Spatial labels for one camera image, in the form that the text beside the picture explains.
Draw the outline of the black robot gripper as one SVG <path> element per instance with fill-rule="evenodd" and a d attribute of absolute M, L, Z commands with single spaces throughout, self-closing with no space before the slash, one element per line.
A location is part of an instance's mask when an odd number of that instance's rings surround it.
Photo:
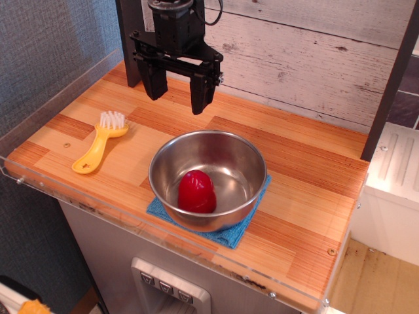
<path fill-rule="evenodd" d="M 213 101 L 215 86 L 223 79 L 220 70 L 223 55 L 205 43 L 206 26 L 203 5 L 150 5 L 154 30 L 148 39 L 139 31 L 130 38 L 147 95 L 153 100 L 168 91 L 166 73 L 191 78 L 191 106 L 201 114 Z"/>

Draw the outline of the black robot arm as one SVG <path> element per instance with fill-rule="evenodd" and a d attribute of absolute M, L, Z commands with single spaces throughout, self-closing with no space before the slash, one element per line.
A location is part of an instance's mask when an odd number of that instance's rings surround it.
<path fill-rule="evenodd" d="M 223 55 L 204 41 L 206 26 L 203 1 L 148 1 L 153 14 L 155 43 L 140 39 L 134 31 L 134 59 L 145 91 L 157 100 L 168 91 L 167 72 L 190 78 L 192 113 L 201 114 L 213 101 L 215 87 L 223 80 Z"/>

